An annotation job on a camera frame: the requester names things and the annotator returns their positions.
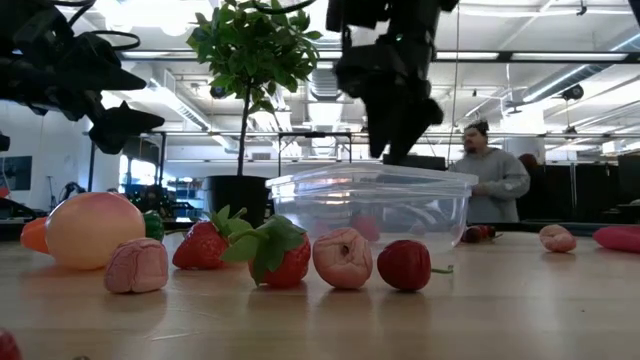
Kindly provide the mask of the clear plastic tupperware container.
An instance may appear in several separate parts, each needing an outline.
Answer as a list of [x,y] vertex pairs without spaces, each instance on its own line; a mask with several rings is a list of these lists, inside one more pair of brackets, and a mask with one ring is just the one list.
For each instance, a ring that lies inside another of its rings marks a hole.
[[342,163],[270,179],[275,212],[307,230],[311,240],[353,228],[374,250],[414,240],[445,253],[467,227],[478,177],[375,163]]

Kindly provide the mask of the magenta cloth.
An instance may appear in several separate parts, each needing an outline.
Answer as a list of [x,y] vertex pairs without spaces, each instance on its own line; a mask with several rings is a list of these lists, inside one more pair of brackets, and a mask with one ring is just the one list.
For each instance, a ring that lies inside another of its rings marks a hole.
[[593,234],[603,248],[640,254],[640,226],[608,226]]

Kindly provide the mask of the toy peach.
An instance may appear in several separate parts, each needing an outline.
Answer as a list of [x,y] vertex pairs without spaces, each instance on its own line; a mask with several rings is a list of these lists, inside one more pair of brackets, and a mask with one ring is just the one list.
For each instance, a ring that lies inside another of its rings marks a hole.
[[104,267],[122,243],[145,236],[142,213],[125,197],[86,192],[58,205],[46,220],[49,254],[63,267]]

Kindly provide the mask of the person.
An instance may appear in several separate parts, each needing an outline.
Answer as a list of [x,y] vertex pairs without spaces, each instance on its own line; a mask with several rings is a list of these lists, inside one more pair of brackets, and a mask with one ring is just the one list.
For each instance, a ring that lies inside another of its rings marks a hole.
[[464,129],[464,156],[449,171],[478,177],[469,199],[470,224],[517,223],[517,200],[528,192],[530,176],[513,154],[488,145],[488,130],[485,121]]

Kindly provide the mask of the black plant pot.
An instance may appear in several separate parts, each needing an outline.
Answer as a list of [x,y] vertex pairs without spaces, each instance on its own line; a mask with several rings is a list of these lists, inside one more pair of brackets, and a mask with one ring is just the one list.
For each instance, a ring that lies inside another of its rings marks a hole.
[[218,212],[229,205],[230,214],[233,215],[241,208],[246,208],[247,212],[242,218],[253,227],[262,225],[269,202],[266,181],[264,177],[249,175],[206,177],[203,186],[207,192],[209,211]]

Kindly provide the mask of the dark wall picture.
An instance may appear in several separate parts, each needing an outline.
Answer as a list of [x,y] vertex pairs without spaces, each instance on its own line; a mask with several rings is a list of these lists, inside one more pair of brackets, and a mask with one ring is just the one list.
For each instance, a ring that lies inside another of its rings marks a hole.
[[0,157],[0,188],[29,191],[31,176],[31,156]]

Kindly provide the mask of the long ceiling light bar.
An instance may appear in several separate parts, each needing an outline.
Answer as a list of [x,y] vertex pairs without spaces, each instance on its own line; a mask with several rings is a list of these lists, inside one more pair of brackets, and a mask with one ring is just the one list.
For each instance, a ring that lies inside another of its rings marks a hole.
[[[119,55],[122,61],[195,62],[194,51],[132,50]],[[533,51],[438,51],[434,62],[441,63],[530,63],[530,64],[640,64],[640,51],[632,52],[533,52]]]

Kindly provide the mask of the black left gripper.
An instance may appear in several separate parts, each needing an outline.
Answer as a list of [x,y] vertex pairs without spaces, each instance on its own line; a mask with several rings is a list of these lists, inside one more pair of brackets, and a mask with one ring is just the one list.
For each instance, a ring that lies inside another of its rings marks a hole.
[[140,90],[146,82],[124,70],[115,47],[72,26],[96,0],[0,0],[0,99],[69,120],[86,116],[103,153],[119,153],[130,137],[164,124],[163,117],[123,101],[106,109],[104,90]]

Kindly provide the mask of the dark office partition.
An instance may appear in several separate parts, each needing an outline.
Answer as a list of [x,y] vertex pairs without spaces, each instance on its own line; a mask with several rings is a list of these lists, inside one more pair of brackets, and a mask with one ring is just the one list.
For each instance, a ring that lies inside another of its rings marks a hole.
[[523,221],[640,224],[640,155],[611,163],[540,164],[520,157],[531,178],[517,201]]

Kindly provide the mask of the pink lumpy toy fruit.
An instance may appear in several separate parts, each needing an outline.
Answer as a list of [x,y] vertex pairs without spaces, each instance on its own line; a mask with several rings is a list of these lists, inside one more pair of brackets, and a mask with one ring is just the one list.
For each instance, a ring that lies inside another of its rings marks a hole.
[[373,271],[369,241],[353,228],[335,229],[317,238],[312,258],[318,275],[337,289],[359,289]]
[[152,292],[163,288],[167,281],[166,248],[151,238],[120,244],[114,250],[104,275],[105,289],[114,294]]
[[553,224],[543,227],[539,232],[543,247],[556,253],[567,253],[577,246],[575,237],[564,227]]

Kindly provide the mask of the large red strawberry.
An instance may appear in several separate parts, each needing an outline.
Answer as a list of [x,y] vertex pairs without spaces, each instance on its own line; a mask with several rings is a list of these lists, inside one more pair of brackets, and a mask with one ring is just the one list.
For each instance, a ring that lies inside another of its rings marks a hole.
[[[143,214],[145,221],[145,234],[148,238],[162,241],[165,234],[164,222],[157,211],[150,210]],[[27,223],[20,235],[21,245],[27,249],[48,254],[49,248],[46,244],[46,221],[47,217],[37,218]]]

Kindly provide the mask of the green leafy plant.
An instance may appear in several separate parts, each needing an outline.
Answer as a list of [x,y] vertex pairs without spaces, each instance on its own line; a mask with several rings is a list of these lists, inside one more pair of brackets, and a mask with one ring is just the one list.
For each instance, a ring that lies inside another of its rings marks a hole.
[[250,115],[274,114],[269,98],[278,88],[298,89],[316,68],[315,42],[322,33],[311,28],[304,8],[315,0],[284,6],[279,0],[220,0],[207,17],[195,14],[187,44],[197,62],[213,76],[211,86],[223,86],[243,101],[237,174],[244,174],[245,139]]

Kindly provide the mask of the red toy strawberry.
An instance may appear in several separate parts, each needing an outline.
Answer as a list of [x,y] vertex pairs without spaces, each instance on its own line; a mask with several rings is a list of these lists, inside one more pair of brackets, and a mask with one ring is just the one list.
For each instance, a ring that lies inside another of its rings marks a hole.
[[256,286],[297,287],[306,276],[311,257],[307,231],[282,215],[272,215],[257,228],[234,231],[224,262],[246,262]]
[[242,216],[247,212],[241,208],[231,215],[227,205],[218,212],[207,213],[206,220],[196,222],[186,233],[176,249],[172,263],[183,270],[214,270],[225,266],[222,254],[231,246],[231,234],[237,227],[250,228]]

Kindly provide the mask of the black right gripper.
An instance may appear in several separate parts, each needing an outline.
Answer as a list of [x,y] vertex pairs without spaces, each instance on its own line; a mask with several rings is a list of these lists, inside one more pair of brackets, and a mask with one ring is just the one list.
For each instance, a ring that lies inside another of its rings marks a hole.
[[[368,45],[354,45],[352,32],[341,32],[342,54],[333,67],[337,87],[353,98],[377,97],[389,90],[404,94],[411,103],[403,112],[391,138],[390,163],[399,165],[431,125],[440,125],[443,110],[430,98],[427,78],[433,61],[433,36],[391,32]],[[367,105],[369,151],[379,158],[390,141],[393,108],[383,103]]]

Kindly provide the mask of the black monitor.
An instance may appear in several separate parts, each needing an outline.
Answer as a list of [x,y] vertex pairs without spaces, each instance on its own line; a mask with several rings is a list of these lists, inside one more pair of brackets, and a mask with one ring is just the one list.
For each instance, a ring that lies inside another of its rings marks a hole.
[[445,171],[447,169],[444,157],[422,156],[408,154],[400,160],[394,160],[389,154],[383,155],[383,163],[385,165],[395,165],[411,168],[429,169],[437,171]]

